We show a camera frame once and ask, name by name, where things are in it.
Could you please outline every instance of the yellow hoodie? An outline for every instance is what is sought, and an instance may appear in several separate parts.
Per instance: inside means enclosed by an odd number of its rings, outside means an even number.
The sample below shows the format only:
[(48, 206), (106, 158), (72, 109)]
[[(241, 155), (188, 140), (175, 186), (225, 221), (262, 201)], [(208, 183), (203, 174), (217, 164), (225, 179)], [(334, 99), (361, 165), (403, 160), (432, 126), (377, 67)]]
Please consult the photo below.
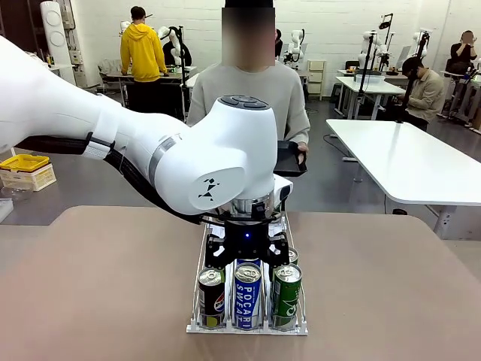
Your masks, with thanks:
[(120, 55), (123, 72), (128, 71), (132, 59), (132, 75), (135, 81), (148, 83), (158, 80), (160, 71), (167, 73), (159, 37), (145, 24), (131, 24), (127, 28), (122, 36)]

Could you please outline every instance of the white cabinet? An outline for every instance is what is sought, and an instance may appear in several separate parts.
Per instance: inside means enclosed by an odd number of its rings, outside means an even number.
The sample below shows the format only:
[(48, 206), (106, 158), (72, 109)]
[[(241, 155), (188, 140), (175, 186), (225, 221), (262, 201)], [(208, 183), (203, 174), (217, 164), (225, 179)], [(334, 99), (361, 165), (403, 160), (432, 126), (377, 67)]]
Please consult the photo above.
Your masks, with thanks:
[(309, 96), (318, 96), (322, 100), (322, 84), (324, 83), (324, 60), (309, 60), (307, 71), (309, 72), (307, 91)]

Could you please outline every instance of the person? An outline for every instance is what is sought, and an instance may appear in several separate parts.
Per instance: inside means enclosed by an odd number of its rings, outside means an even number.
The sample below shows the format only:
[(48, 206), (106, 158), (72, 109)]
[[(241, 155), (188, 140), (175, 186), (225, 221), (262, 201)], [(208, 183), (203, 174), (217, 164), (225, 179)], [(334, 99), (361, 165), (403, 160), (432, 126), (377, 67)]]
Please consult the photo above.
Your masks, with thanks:
[(160, 73), (168, 74), (160, 40), (145, 24), (143, 8), (134, 6), (131, 13), (132, 24), (124, 31), (120, 46), (123, 75), (127, 75), (132, 60), (135, 84), (129, 89), (129, 107), (141, 113), (162, 113), (164, 110), (158, 99)]
[(472, 65), (472, 61), (478, 55), (474, 49), (476, 38), (471, 30), (467, 30), (461, 36), (461, 42), (451, 46), (451, 59), (449, 60), (447, 71), (453, 74), (464, 74)]
[[(413, 69), (417, 69), (416, 82), (409, 97), (406, 111), (401, 119), (427, 132), (428, 124), (436, 117), (444, 105), (443, 78), (422, 64), (416, 57), (409, 58), (403, 64), (403, 75), (410, 78)], [(398, 97), (404, 100), (405, 95)]]
[(283, 41), (280, 39), (282, 36), (283, 36), (283, 33), (280, 32), (279, 29), (276, 29), (276, 33), (277, 33), (277, 36), (276, 36), (276, 59), (279, 59), (280, 56), (282, 55), (282, 51), (283, 51)]
[[(232, 54), (223, 52), (222, 64), (212, 65), (198, 76), (187, 124), (193, 126), (201, 121), (221, 96), (252, 96), (272, 107), (278, 139), (293, 141), (300, 152), (307, 153), (310, 122), (301, 80), (294, 70), (274, 59), (274, 22), (272, 0), (226, 1), (222, 45), (228, 45)], [(301, 154), (299, 162), (304, 160)]]

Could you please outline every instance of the logo on robot arm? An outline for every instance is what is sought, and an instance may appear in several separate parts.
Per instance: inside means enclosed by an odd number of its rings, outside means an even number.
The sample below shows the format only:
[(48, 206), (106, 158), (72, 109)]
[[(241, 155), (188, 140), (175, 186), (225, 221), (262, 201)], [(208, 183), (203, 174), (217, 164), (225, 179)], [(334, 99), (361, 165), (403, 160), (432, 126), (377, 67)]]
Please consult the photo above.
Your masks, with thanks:
[(213, 190), (215, 187), (220, 186), (220, 183), (216, 183), (213, 178), (204, 180), (204, 183), (209, 183), (207, 187), (207, 192), (205, 194), (199, 194), (198, 197), (209, 198), (210, 201), (213, 202), (213, 196), (210, 191)]

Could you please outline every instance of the black tray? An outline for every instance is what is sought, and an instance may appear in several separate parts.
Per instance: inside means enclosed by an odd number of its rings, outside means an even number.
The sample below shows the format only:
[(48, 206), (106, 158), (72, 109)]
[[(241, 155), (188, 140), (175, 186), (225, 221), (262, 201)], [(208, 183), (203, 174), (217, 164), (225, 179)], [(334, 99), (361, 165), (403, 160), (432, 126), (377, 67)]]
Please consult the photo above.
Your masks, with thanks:
[(307, 171), (306, 156), (304, 162), (299, 164), (298, 156), (302, 152), (298, 144), (293, 141), (277, 142), (277, 164), (274, 173), (281, 177), (300, 177)]

